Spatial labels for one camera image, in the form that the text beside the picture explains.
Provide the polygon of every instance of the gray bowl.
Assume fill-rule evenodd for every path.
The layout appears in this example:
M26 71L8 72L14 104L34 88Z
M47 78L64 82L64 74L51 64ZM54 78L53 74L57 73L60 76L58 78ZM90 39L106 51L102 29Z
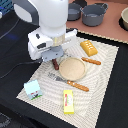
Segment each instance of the gray bowl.
M81 18L81 6L75 3L70 3L68 6L68 21L75 21Z

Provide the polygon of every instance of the yellow butter block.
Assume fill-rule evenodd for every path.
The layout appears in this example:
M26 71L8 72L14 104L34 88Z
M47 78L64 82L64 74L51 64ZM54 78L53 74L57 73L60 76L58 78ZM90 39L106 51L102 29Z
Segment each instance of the yellow butter block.
M83 48L83 50L86 52L88 56L93 56L98 53L97 49L89 40L81 42L80 46Z
M64 114L74 114L72 90L64 90Z

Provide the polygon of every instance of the blue block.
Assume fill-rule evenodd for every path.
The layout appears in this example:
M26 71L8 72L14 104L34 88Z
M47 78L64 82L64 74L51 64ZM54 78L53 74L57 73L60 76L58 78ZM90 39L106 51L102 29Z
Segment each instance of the blue block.
M30 81L24 84L24 89L29 99L33 100L37 97L42 96L42 91L40 90L40 86L37 80Z

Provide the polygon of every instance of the pot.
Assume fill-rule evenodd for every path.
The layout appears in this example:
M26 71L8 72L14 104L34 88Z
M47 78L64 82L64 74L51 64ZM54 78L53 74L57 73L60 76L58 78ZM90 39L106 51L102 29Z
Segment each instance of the pot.
M124 27L126 28L126 30L128 30L128 8L125 8L125 9L122 11L121 17L122 17L122 19L123 19Z
M81 6L75 3L70 3L68 6L68 21L75 21L81 18Z
M108 4L104 3L102 6L93 4L85 6L82 11L82 22L87 26L98 26L102 23L104 14L108 9Z

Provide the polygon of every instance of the small box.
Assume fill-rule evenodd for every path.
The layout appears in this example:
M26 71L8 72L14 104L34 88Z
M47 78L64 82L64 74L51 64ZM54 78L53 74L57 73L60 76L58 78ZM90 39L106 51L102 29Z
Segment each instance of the small box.
M72 90L64 90L64 114L74 114Z
M35 98L42 96L42 91L40 90L40 86L37 80L25 83L24 89L30 100L33 100Z
M93 44L87 40L80 43L80 46L86 52L86 54L90 57L98 53L97 49L93 46Z

